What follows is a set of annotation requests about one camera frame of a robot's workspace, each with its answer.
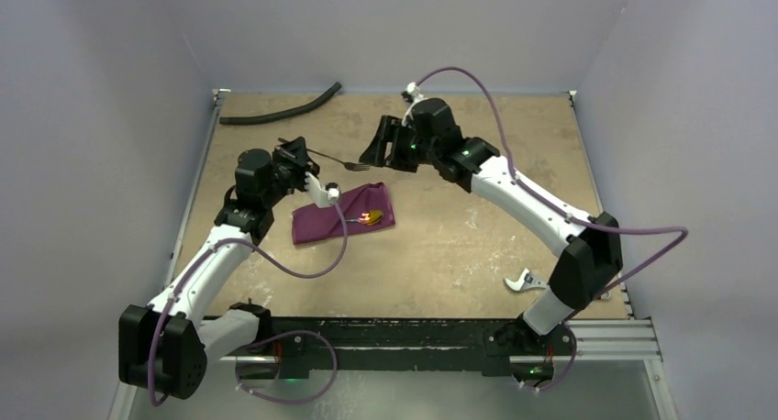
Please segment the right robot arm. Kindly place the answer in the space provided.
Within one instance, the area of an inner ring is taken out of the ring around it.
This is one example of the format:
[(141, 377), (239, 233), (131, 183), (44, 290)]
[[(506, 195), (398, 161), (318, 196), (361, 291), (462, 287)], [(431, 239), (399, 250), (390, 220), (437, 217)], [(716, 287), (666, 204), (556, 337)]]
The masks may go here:
[(440, 177), (496, 205), (524, 225), (557, 257), (547, 289), (519, 316), (517, 345), (536, 353), (551, 331), (604, 293), (623, 268), (618, 222), (564, 203), (479, 137), (465, 137), (439, 98), (411, 105), (404, 118), (383, 116), (359, 161), (415, 172), (432, 166)]

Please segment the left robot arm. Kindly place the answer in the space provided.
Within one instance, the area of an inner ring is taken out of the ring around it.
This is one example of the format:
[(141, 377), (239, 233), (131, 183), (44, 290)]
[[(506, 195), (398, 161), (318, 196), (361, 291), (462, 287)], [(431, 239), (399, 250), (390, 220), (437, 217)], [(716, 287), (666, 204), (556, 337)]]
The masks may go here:
[(234, 304), (206, 323), (206, 310), (227, 279), (258, 247), (274, 221), (273, 208), (296, 191), (327, 200), (302, 137), (271, 151), (248, 149), (238, 157), (234, 182), (201, 248), (184, 270), (145, 305), (131, 304), (118, 321), (121, 382), (185, 400), (209, 365), (238, 348), (252, 355), (273, 343), (270, 313)]

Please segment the purple cloth napkin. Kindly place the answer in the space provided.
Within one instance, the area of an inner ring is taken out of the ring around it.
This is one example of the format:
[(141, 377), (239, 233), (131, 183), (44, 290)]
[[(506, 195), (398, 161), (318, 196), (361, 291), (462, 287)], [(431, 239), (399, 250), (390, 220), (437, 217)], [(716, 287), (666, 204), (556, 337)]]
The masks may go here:
[[(366, 183), (341, 194), (340, 207), (347, 220), (348, 236), (378, 232), (395, 226), (395, 211), (383, 182)], [(357, 221), (364, 213), (377, 210), (383, 217), (366, 226)], [(291, 237), (301, 246), (343, 236), (343, 228), (334, 207), (318, 208), (309, 204), (293, 211)]]

